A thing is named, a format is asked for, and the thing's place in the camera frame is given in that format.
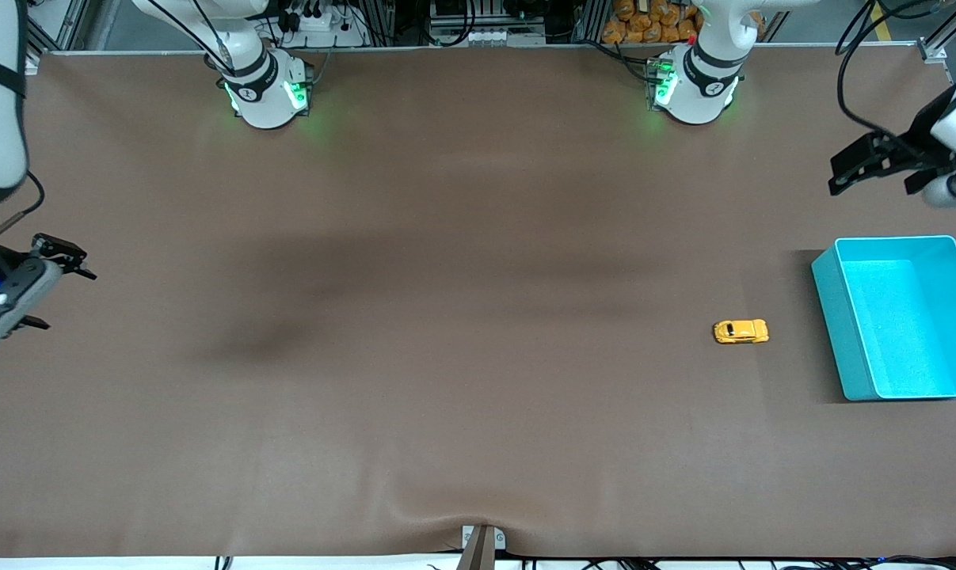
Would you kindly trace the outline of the yellow toy beetle car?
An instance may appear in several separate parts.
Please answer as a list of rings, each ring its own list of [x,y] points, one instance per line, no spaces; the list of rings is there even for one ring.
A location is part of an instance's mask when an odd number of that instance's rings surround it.
[[[761,344],[770,340],[765,320],[726,320],[713,327],[714,338],[721,345]]]

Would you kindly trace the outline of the teal plastic bin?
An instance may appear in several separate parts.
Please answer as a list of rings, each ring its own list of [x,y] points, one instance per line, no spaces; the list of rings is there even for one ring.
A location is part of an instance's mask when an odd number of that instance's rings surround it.
[[[839,238],[811,270],[849,401],[956,398],[954,238]]]

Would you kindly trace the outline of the orange packets pile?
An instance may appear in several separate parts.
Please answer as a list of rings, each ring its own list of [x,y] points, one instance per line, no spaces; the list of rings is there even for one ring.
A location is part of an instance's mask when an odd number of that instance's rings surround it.
[[[602,44],[754,44],[778,0],[609,0],[589,39]]]

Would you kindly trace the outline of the white power strip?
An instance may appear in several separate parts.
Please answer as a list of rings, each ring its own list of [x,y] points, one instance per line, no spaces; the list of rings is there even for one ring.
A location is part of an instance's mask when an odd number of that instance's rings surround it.
[[[286,48],[358,48],[372,46],[371,32],[364,25],[360,10],[349,5],[325,5],[314,10],[290,11],[286,21],[298,21],[297,28],[283,32]]]

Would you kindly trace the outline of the brown table mat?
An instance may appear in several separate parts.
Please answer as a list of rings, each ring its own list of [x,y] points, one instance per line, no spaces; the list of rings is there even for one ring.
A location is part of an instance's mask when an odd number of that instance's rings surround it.
[[[198,55],[49,55],[48,192],[97,274],[0,343],[0,558],[956,556],[956,401],[848,403],[810,263],[947,234],[826,47],[690,127],[590,48],[337,53],[258,131]],[[713,327],[765,320],[770,340]]]

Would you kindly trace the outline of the white terminal block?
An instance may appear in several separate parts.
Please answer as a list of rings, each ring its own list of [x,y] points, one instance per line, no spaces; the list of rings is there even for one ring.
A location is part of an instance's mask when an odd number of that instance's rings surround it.
[[[453,44],[463,34],[461,28],[434,28],[429,32],[438,44]],[[525,48],[543,46],[549,37],[540,28],[476,28],[467,33],[456,47],[469,48]]]

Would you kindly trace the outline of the aluminium frame strut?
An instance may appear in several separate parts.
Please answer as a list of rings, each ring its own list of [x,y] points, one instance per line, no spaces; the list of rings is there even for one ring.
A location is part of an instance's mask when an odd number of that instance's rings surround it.
[[[918,39],[920,57],[927,64],[943,63],[947,58],[945,47],[956,37],[956,0],[934,0],[934,13],[945,18],[926,36]]]
[[[33,32],[49,51],[68,51],[86,28],[93,0],[26,0]]]

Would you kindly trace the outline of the metal table edge bracket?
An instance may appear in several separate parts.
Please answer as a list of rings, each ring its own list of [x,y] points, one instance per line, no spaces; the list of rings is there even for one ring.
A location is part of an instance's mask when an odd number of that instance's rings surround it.
[[[462,549],[456,570],[495,570],[498,553],[506,550],[505,531],[488,524],[463,526]]]

